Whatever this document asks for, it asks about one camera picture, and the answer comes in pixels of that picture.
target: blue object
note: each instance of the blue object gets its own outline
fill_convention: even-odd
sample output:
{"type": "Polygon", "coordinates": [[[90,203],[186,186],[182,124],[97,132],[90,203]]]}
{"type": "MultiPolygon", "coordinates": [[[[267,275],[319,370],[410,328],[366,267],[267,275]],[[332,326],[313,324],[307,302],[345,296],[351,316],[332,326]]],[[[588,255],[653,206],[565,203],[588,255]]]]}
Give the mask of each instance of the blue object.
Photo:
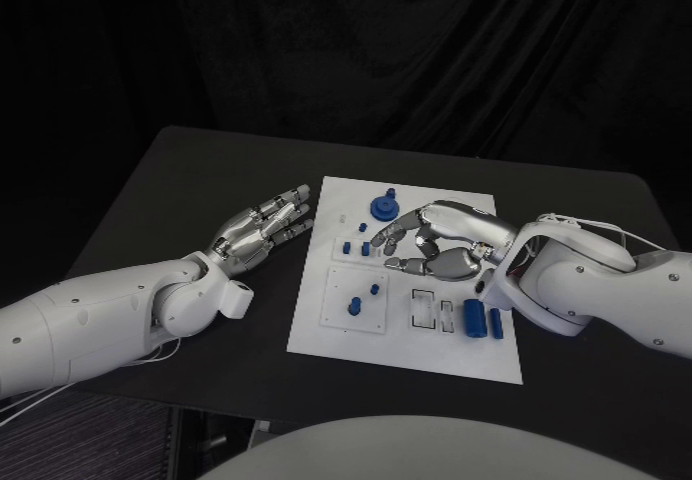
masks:
{"type": "Polygon", "coordinates": [[[493,329],[493,337],[498,340],[502,340],[505,334],[502,332],[500,311],[496,308],[490,309],[490,328],[493,329]]]}
{"type": "Polygon", "coordinates": [[[488,337],[486,309],[476,299],[464,301],[464,330],[472,338],[488,337]]]}
{"type": "Polygon", "coordinates": [[[361,298],[353,297],[349,305],[349,313],[356,316],[361,313],[361,298]]]}
{"type": "Polygon", "coordinates": [[[400,204],[394,199],[397,191],[391,188],[384,197],[378,197],[371,203],[371,214],[381,222],[391,222],[400,215],[400,204]]]}

